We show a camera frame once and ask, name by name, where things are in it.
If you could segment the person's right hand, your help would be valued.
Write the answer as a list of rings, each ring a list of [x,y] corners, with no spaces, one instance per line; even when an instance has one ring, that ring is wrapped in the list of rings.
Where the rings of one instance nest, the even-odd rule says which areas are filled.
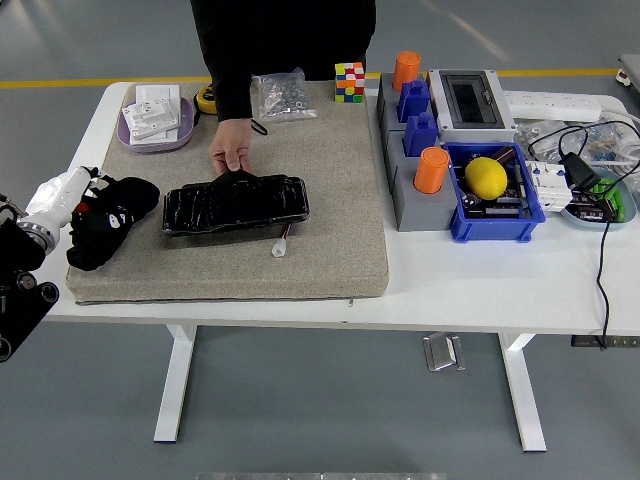
[[[229,171],[251,171],[249,150],[252,124],[250,119],[228,119],[218,124],[208,154],[217,175]]]

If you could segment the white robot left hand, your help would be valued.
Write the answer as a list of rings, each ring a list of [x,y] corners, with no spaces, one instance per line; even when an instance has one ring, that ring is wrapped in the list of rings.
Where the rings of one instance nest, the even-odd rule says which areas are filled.
[[[109,231],[130,227],[135,216],[125,206],[126,184],[98,168],[77,167],[41,184],[18,226],[51,244],[63,227]]]

